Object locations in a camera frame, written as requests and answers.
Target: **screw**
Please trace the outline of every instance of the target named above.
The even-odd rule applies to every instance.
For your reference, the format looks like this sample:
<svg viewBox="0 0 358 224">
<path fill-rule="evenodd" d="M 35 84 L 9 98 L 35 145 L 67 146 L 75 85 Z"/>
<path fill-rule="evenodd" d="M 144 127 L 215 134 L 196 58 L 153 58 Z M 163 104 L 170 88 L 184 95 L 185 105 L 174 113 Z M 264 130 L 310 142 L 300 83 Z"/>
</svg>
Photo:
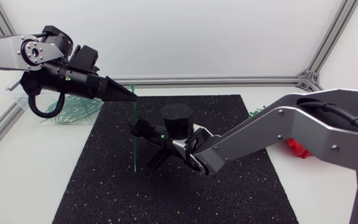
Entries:
<svg viewBox="0 0 358 224">
<path fill-rule="evenodd" d="M 333 145 L 333 146 L 331 146 L 331 150 L 335 151 L 335 152 L 338 152 L 340 150 L 340 148 L 337 145 Z"/>
</svg>

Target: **red object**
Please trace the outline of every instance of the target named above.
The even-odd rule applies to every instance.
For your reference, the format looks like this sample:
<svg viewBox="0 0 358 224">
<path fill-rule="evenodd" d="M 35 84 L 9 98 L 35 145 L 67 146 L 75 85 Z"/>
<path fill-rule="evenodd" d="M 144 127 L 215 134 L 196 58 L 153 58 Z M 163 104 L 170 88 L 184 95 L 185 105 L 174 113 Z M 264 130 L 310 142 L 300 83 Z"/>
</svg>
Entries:
<svg viewBox="0 0 358 224">
<path fill-rule="evenodd" d="M 312 156 L 312 153 L 307 151 L 303 146 L 301 146 L 301 144 L 299 144 L 294 139 L 287 139 L 287 140 L 285 140 L 285 142 L 291 147 L 294 155 L 296 155 L 298 157 L 302 157 L 302 159 L 304 159 L 308 156 Z"/>
</svg>

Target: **green wire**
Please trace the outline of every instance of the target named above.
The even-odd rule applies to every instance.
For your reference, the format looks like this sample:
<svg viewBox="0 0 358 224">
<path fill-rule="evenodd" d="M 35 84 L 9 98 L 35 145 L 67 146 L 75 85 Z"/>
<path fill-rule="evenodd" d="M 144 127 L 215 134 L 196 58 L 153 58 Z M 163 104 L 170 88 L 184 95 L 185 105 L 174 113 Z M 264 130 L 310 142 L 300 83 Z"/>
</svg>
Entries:
<svg viewBox="0 0 358 224">
<path fill-rule="evenodd" d="M 253 115 L 261 112 L 263 109 L 256 109 L 254 112 L 249 112 L 248 118 L 252 117 Z"/>
<path fill-rule="evenodd" d="M 135 84 L 131 84 L 131 90 L 133 94 L 135 94 Z M 134 107 L 134 118 L 137 118 L 136 101 L 134 101 L 132 105 Z M 137 164 L 137 137 L 134 138 L 134 172 L 136 172 L 136 164 Z"/>
<path fill-rule="evenodd" d="M 46 113 L 53 111 L 56 107 L 56 103 L 52 103 Z M 77 122 L 82 119 L 87 119 L 90 123 L 92 121 L 89 119 L 89 116 L 98 112 L 102 108 L 103 102 L 100 99 L 84 99 L 77 96 L 67 96 L 65 99 L 65 104 L 60 112 L 56 117 L 45 119 L 44 121 L 50 120 L 53 123 L 57 124 L 70 124 Z"/>
</svg>

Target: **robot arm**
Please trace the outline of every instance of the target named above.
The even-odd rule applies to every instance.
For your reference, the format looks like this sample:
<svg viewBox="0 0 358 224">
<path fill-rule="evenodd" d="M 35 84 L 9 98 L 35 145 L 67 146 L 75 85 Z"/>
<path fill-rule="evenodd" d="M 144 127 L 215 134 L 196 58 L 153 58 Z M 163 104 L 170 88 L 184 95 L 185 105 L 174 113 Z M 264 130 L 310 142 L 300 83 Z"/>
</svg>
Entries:
<svg viewBox="0 0 358 224">
<path fill-rule="evenodd" d="M 133 134 L 159 147 L 152 167 L 175 155 L 200 174 L 215 174 L 227 162 L 294 138 L 317 158 L 356 170 L 358 182 L 358 116 L 352 115 L 358 115 L 358 91 L 287 95 L 222 136 L 193 124 L 188 110 L 185 105 L 164 108 L 165 127 L 143 119 L 129 123 Z M 163 138 L 151 138 L 153 133 Z M 358 223 L 358 189 L 351 223 Z"/>
<path fill-rule="evenodd" d="M 77 46 L 54 26 L 45 26 L 41 34 L 0 36 L 0 70 L 25 71 L 20 81 L 29 96 L 30 109 L 38 116 L 51 118 L 59 114 L 65 94 L 103 101 L 136 100 L 136 95 L 109 77 L 99 77 L 94 66 L 98 52 Z M 42 89 L 60 92 L 57 107 L 43 113 L 35 104 Z"/>
</svg>

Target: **white table surface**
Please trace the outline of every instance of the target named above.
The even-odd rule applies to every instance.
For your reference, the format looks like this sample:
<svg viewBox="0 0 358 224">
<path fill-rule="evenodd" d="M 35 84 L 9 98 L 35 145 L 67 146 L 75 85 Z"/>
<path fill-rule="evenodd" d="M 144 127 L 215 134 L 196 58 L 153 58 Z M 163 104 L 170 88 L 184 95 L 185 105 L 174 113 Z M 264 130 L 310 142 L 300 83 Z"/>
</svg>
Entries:
<svg viewBox="0 0 358 224">
<path fill-rule="evenodd" d="M 241 94 L 249 111 L 295 87 L 151 88 L 139 96 Z M 0 223 L 51 223 L 92 126 L 43 125 L 26 111 L 0 142 Z M 295 157 L 284 143 L 267 148 L 299 223 L 349 223 L 356 173 L 315 157 Z"/>
</svg>

